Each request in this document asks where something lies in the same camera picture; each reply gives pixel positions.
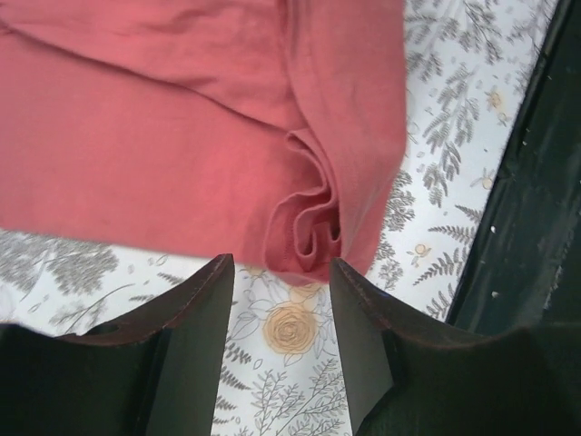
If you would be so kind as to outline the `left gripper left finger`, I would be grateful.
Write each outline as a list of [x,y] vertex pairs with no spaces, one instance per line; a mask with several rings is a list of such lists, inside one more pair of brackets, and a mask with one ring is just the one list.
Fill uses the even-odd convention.
[[231,313],[234,262],[83,335],[1,328],[4,435],[208,435]]

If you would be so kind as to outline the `pink red t shirt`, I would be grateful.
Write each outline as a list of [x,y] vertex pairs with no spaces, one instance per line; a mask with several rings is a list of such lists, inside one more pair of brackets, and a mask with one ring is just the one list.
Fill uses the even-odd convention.
[[325,282],[405,149],[400,1],[1,4],[6,230]]

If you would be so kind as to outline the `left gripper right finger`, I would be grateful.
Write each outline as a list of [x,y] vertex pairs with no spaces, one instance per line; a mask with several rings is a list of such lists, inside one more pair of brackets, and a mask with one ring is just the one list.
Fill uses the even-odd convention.
[[348,263],[330,299],[357,435],[577,435],[580,326],[467,332],[387,294]]

